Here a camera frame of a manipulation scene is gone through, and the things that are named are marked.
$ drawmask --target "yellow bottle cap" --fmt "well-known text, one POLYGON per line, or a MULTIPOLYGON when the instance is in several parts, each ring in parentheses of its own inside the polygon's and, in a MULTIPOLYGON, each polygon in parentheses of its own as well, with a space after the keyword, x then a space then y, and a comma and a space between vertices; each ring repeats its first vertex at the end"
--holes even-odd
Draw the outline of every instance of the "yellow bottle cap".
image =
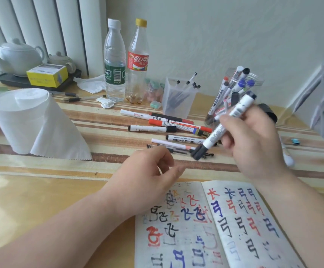
POLYGON ((147 21, 141 18, 137 18, 136 25, 140 27, 147 27, 147 21))

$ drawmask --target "bottle label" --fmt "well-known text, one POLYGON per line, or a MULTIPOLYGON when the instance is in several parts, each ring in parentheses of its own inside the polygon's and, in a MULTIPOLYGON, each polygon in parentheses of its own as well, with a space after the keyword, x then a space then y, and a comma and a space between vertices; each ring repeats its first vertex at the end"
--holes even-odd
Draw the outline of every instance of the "bottle label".
POLYGON ((112 85, 123 85, 125 83, 126 67, 113 67, 105 64, 105 81, 112 85))
POLYGON ((147 71, 148 55, 128 52, 127 67, 130 70, 147 71))

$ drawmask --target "desk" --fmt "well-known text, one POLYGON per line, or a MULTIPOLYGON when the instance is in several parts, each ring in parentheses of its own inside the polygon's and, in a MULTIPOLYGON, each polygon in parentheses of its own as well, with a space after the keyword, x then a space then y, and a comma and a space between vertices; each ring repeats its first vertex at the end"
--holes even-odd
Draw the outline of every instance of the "desk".
MULTIPOLYGON (((88 95, 75 85, 68 90, 88 95)), ((0 247, 102 188, 120 164, 133 151, 146 148, 152 137, 164 138, 164 134, 127 131, 128 125, 147 125, 148 122, 123 117, 120 109, 147 113, 151 111, 147 104, 121 102, 112 109, 103 109, 94 100, 62 103, 63 98, 56 96, 59 106, 88 143, 93 160, 72 161, 18 155, 12 151, 0 131, 0 247)), ((202 125, 212 101, 213 97, 198 94, 188 119, 202 125)), ((324 195, 324 139, 283 108, 272 108, 279 117, 277 129, 296 161, 294 173, 324 195), (293 146, 292 138, 299 138, 300 146, 293 146)), ((183 155, 173 155, 186 165, 181 180, 246 181, 230 153, 220 146, 213 148, 212 152, 215 157, 199 162, 183 155)), ((133 265, 134 217, 120 225, 101 244, 87 267, 133 265)))

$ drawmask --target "notebook page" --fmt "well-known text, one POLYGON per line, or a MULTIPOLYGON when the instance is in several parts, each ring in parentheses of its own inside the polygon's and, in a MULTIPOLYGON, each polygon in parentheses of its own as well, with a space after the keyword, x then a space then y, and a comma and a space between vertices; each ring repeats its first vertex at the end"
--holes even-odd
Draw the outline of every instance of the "notebook page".
POLYGON ((229 268, 200 182, 175 183, 136 216, 135 267, 229 268))
POLYGON ((304 267, 253 185, 202 183, 231 268, 304 267))

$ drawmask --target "black tray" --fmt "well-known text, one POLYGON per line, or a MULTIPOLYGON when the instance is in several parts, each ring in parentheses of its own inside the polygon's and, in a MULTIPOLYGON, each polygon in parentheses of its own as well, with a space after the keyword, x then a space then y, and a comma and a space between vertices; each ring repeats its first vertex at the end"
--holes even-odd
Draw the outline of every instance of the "black tray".
POLYGON ((72 82, 73 78, 79 78, 81 76, 81 70, 75 70, 74 73, 69 74, 68 78, 62 82, 61 85, 58 87, 45 87, 45 86, 37 86, 37 85, 31 85, 28 77, 18 77, 14 76, 10 73, 3 73, 0 74, 0 82, 9 85, 9 86, 15 86, 15 87, 21 87, 21 88, 42 88, 48 91, 62 91, 66 89, 72 82))

